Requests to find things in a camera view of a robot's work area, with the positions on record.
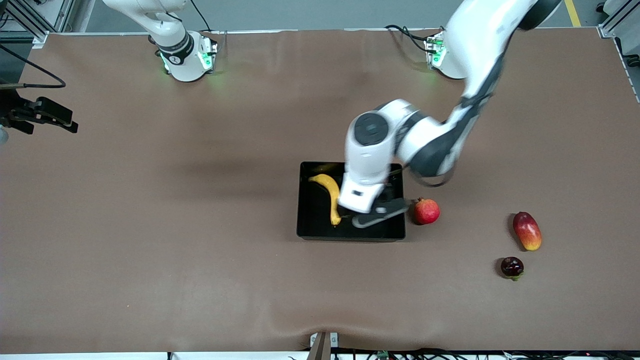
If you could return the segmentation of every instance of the table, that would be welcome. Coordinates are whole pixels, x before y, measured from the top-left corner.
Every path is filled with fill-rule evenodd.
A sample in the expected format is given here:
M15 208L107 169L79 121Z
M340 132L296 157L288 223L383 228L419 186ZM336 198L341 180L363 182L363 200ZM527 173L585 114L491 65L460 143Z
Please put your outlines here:
M195 83L146 37L31 53L68 87L21 94L80 129L2 150L1 352L297 350L325 329L356 348L637 348L640 109L596 29L515 35L451 182L407 177L440 220L398 243L297 238L300 162L342 161L349 123L394 98L443 120L463 84L397 32L214 38L218 72ZM537 252L509 233L518 211Z

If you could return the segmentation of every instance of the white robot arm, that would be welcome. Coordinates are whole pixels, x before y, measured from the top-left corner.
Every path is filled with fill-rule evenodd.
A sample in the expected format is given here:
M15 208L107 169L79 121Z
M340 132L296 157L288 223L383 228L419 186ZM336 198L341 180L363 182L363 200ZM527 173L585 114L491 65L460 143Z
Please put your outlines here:
M217 44L187 31L174 13L187 0L103 0L145 28L158 46L167 71L179 81L194 81L213 70Z
M346 138L345 173L338 203L368 227L407 210L404 199L377 201L396 156L420 177L450 172L502 72L504 53L517 28L535 28L561 0L464 0L440 37L438 63L445 76L464 78L460 103L445 122L398 99L358 116Z

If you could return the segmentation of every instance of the yellow banana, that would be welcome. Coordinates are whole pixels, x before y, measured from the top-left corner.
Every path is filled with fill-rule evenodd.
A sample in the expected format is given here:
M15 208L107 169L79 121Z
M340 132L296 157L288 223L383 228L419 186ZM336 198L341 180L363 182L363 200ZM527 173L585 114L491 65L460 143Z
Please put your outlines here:
M329 191L331 197L331 225L338 226L342 218L338 214L338 197L340 197L340 188L333 178L326 174L320 174L309 178L309 181L316 182L324 186Z

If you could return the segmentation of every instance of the black tray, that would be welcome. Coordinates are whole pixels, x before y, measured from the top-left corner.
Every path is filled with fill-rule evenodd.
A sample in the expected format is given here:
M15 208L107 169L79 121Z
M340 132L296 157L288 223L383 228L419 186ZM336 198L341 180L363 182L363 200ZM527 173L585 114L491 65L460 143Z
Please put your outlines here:
M391 171L400 170L400 164L391 164ZM331 225L329 214L331 201L325 188L308 179L318 174L331 176L338 186L342 185L344 163L322 163L305 161L300 164L300 189L298 192L298 228L299 237L306 240L333 241L375 241L393 242L405 237L404 213L390 219L359 229L351 223L356 212L338 206L343 218L336 227ZM391 175L387 184L388 192L393 199L404 197L402 172Z

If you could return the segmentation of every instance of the black cable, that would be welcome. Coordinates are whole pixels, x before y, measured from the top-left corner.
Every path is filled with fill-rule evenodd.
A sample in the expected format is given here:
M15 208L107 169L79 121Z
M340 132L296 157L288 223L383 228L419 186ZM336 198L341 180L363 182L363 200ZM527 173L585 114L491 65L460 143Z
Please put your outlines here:
M582 356L587 356L587 357L597 356L597 357L605 357L608 360L618 360L618 358L615 356L612 356L605 352L599 352L599 351L589 351L589 352L574 351L561 356L554 356L546 352L542 352L540 354L529 354L526 352L514 351L511 353L511 355L517 356L517 357L512 357L512 360L565 360L567 357L570 357L570 356L580 356L579 354L581 353L584 353L584 355Z
M211 32L211 27L209 26L209 23L207 22L207 19L205 19L204 16L202 16L202 13L200 12L200 9L198 9L198 6L196 5L196 3L194 3L193 0L191 0L191 4L193 4L193 7L198 12L198 15L200 15L200 18L202 19L202 21L204 21L204 24L207 27L207 31Z
M6 25L6 22L9 21L9 14L7 14L7 13L3 14L2 18L0 18L0 21L2 21L2 20L4 20L4 22L2 23L2 25L0 25L0 29L2 29Z
M179 17L177 17L177 16L173 16L173 15L171 15L169 12L164 12L164 13L165 13L167 16L169 16L169 17L173 17L174 19L178 20L179 22L182 22L182 19L180 19Z
M419 36L417 36L417 35L411 34L411 33L409 32L409 29L407 29L407 27L406 27L406 26L403 26L403 27L401 28L401 27L399 27L398 25L387 25L387 26L385 26L385 29L396 29L396 30L399 30L401 33L405 34L406 36L408 36L408 37L412 37L412 38L414 38L414 39L416 39L416 40L420 40L420 41L425 41L425 40L427 40L427 38L426 38L426 37L424 37L424 38L423 38L423 37L419 37Z
M413 42L413 44L418 47L418 49L424 51L425 53L429 53L429 54L435 54L436 51L435 50L427 50L424 47L420 46L420 44L418 44L418 41L425 41L427 40L427 38L423 38L423 37L419 37L417 35L411 34L411 32L409 31L409 29L405 27L401 28L398 25L387 25L385 26L385 29L398 29L402 34L406 35L409 37L409 39L411 39L411 41Z
M48 84L22 84L23 88L46 88L46 89L59 89L59 88L63 88L67 85L67 83L60 79L58 76L55 76L51 71L48 71L47 69L44 69L42 67L40 67L39 65L21 57L20 55L16 54L15 52L11 51L10 49L8 49L6 46L4 46L3 44L0 44L0 49L6 51L7 53L13 55L14 57L20 59L21 61L23 61L24 63L27 63L31 66L33 66L34 68L44 72L45 74L49 75L50 77L54 78L57 82L59 82L59 84L57 85L48 85Z
M453 356L453 358L455 358L456 360L467 360L466 357L462 356L462 355L458 355L455 354L453 352L447 351L447 350L443 350L441 348L422 348L420 350L418 350L418 352L422 352L422 357L424 357L425 355L434 355L433 357L430 357L429 360L434 360L437 357L443 359L443 360L450 360L448 357L446 356Z

